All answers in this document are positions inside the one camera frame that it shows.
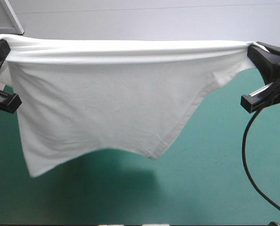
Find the white t-shirt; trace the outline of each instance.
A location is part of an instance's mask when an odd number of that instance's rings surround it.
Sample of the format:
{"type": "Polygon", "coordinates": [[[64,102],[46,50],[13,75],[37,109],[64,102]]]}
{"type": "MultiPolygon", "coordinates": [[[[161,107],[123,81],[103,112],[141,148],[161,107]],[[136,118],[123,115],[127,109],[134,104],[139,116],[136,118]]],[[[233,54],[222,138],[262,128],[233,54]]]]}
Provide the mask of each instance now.
{"type": "Polygon", "coordinates": [[[102,148],[157,159],[208,93],[255,67],[254,42],[1,39],[32,177],[102,148]]]}

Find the hanging garment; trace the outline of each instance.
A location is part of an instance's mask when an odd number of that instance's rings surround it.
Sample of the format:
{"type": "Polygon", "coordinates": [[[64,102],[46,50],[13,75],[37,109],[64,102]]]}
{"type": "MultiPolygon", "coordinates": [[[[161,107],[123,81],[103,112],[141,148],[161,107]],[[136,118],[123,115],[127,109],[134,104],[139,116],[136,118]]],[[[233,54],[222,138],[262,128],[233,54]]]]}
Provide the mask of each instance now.
{"type": "Polygon", "coordinates": [[[32,177],[102,148],[157,159],[208,93],[255,68],[254,42],[1,39],[32,177]]]}

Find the black cable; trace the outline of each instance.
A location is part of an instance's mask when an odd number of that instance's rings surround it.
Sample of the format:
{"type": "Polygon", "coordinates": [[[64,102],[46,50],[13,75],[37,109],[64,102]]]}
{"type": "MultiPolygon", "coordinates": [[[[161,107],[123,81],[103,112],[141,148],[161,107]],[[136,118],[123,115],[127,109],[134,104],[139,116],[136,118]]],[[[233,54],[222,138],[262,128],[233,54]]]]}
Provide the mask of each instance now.
{"type": "Polygon", "coordinates": [[[254,115],[252,116],[252,118],[250,119],[250,121],[248,122],[248,125],[246,126],[246,129],[244,131],[244,136],[243,136],[243,143],[242,143],[242,159],[243,159],[243,165],[245,168],[245,172],[252,184],[252,186],[254,187],[254,189],[265,199],[267,200],[272,206],[274,206],[275,208],[277,208],[278,210],[280,210],[280,206],[277,205],[275,202],[273,202],[268,196],[266,196],[256,185],[255,181],[252,179],[252,176],[249,172],[248,166],[247,166],[247,162],[246,162],[246,139],[247,139],[247,133],[253,123],[253,121],[255,120],[255,118],[259,115],[259,113],[263,110],[263,107],[261,107],[260,109],[258,109],[254,115]]]}

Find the white cloth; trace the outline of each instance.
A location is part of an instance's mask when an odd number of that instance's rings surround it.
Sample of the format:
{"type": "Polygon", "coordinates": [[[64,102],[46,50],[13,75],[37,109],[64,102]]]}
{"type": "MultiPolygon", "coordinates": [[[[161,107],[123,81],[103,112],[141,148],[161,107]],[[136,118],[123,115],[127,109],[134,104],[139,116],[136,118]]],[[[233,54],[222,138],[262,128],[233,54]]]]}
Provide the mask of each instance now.
{"type": "Polygon", "coordinates": [[[254,42],[0,39],[32,177],[102,148],[156,159],[208,93],[255,67],[254,42]]]}

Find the white wall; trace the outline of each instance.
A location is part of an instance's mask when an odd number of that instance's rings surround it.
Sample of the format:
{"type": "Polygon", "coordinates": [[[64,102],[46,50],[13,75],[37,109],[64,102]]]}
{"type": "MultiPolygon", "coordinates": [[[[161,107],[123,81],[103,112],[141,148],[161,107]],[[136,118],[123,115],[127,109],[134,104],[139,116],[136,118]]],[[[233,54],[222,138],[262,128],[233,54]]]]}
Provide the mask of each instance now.
{"type": "Polygon", "coordinates": [[[280,0],[10,0],[25,36],[258,40],[280,46],[280,0]]]}

